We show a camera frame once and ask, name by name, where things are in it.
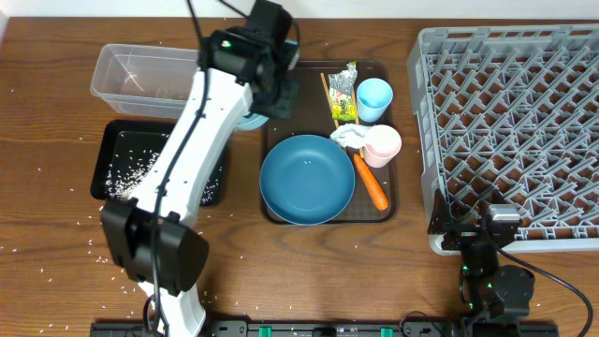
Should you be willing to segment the light blue cup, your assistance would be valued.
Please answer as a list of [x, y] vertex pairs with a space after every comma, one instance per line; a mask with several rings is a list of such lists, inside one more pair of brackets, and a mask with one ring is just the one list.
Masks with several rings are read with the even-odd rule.
[[365, 123], [378, 121], [393, 99], [393, 90], [384, 80], [370, 78], [357, 89], [358, 117]]

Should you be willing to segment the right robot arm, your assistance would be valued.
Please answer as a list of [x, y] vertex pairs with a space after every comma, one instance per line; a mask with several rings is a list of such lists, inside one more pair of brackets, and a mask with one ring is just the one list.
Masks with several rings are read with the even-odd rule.
[[530, 314], [534, 276], [525, 268], [501, 265], [500, 249], [515, 240], [521, 220], [517, 208], [498, 192], [475, 220], [451, 217], [441, 191], [434, 193], [430, 234], [441, 247], [461, 256], [459, 294], [470, 311], [438, 329], [442, 336], [519, 336], [519, 319]]

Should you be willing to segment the dark blue plate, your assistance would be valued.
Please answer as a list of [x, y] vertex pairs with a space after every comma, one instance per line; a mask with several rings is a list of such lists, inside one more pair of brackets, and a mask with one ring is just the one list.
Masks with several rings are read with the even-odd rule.
[[259, 174], [267, 207], [287, 223], [325, 224], [349, 205], [356, 173], [348, 155], [316, 135], [285, 139], [266, 155]]

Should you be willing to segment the orange carrot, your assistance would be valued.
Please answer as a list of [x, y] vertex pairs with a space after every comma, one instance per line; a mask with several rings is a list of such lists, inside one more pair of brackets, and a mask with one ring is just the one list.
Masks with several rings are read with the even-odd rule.
[[353, 154], [353, 162], [358, 171], [358, 175], [363, 181], [366, 190], [378, 211], [384, 211], [389, 207], [389, 201], [380, 183], [374, 177], [373, 173], [366, 165], [359, 154]]

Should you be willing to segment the pink cup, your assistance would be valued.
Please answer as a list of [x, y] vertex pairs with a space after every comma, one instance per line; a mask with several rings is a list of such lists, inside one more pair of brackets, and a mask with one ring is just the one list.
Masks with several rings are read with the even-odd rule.
[[364, 160], [372, 168], [381, 168], [393, 159], [402, 147], [399, 132], [389, 125], [372, 126], [364, 138]]

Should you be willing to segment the light blue bowl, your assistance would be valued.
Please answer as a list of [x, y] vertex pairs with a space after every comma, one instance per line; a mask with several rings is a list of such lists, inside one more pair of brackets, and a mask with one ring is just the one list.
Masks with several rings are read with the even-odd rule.
[[[291, 70], [300, 58], [300, 44], [298, 41], [287, 39], [285, 45], [291, 47], [293, 51], [291, 61], [287, 67], [288, 70]], [[242, 131], [256, 130], [268, 120], [269, 118], [266, 116], [248, 112], [238, 121], [236, 128]]]

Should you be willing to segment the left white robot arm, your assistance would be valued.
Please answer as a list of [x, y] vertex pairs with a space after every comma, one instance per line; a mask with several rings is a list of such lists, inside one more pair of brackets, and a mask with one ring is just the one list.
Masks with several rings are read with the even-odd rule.
[[197, 69], [183, 113], [160, 155], [127, 200], [100, 212], [113, 262], [148, 298], [144, 336], [197, 336], [206, 312], [197, 279], [210, 246], [193, 227], [200, 199], [227, 140], [249, 113], [291, 116], [299, 90], [288, 70], [299, 59], [299, 25], [281, 5], [257, 1], [243, 26], [199, 35]]

